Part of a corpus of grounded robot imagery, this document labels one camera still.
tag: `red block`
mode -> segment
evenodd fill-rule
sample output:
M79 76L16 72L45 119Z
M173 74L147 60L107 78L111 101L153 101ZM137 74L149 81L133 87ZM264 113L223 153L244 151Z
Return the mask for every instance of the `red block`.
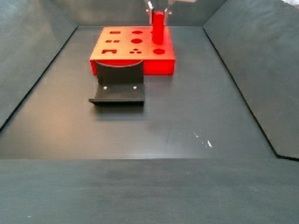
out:
M92 73L96 64L128 66L144 61L144 74L172 75L175 65L173 43L168 27L163 29L163 43L152 41L152 27L105 27L89 57Z

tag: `shape hole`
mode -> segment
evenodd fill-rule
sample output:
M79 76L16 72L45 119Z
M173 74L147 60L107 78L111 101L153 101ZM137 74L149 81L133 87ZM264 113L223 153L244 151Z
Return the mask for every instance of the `shape hole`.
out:
M117 53L117 50L116 49L107 49L107 50L103 50L101 53Z
M119 34L120 31L111 31L109 34Z
M141 31L132 31L133 34L141 34Z
M153 49L153 53L155 54L164 54L164 49L160 49L160 48Z
M132 42L133 44L140 44L140 43L143 43L143 40L141 40L140 38L133 38L133 39L131 40L131 42Z

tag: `gray wall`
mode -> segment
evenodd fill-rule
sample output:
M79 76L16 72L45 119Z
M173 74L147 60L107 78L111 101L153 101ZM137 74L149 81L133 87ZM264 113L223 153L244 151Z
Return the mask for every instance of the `gray wall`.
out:
M204 30L276 153L299 158L299 10L228 0Z
M79 25L148 25L144 0L52 0ZM201 26L227 0L176 3L169 25ZM164 8L167 0L152 0Z
M0 0L0 128L76 25L47 0Z

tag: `gray floor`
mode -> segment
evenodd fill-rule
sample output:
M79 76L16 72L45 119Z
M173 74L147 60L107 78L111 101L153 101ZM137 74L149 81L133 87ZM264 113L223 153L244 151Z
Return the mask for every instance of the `gray floor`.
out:
M275 158L201 29L172 28L176 74L141 108L95 108L79 29L0 134L5 224L296 224L299 164Z
M285 160L4 160L4 224L296 224Z
M173 77L147 76L143 107L95 107L79 28L0 133L0 158L273 158L201 28L173 27Z

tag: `gray surface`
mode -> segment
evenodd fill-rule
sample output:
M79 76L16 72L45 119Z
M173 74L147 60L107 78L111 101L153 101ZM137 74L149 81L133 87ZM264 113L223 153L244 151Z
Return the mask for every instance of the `gray surface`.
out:
M5 224L296 224L299 164L213 159L0 163Z
M45 0L0 0L0 128L76 25Z
M148 25L144 0L52 0L79 25ZM176 3L169 25L203 25L227 0ZM155 0L164 9L167 0Z
M173 27L176 72L144 77L144 107L99 107L80 28L0 133L0 158L272 158L201 28Z
M204 29L279 155L299 158L299 10L229 0Z

